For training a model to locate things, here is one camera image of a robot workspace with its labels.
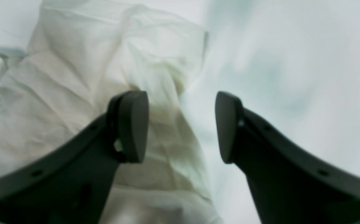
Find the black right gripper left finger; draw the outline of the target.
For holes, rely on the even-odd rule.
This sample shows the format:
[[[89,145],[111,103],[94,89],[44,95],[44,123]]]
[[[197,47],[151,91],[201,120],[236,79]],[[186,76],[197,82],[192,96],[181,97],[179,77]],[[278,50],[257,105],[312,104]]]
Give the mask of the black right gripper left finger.
[[[113,97],[63,146],[0,177],[0,222],[97,224],[118,167],[144,160],[148,120],[146,91]]]

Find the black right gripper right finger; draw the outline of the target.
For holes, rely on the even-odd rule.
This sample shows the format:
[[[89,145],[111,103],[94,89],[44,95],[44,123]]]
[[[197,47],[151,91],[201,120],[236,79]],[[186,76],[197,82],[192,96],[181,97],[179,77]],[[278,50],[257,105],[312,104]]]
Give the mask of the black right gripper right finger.
[[[262,224],[360,224],[360,177],[308,153],[241,99],[215,101],[221,158],[245,175]]]

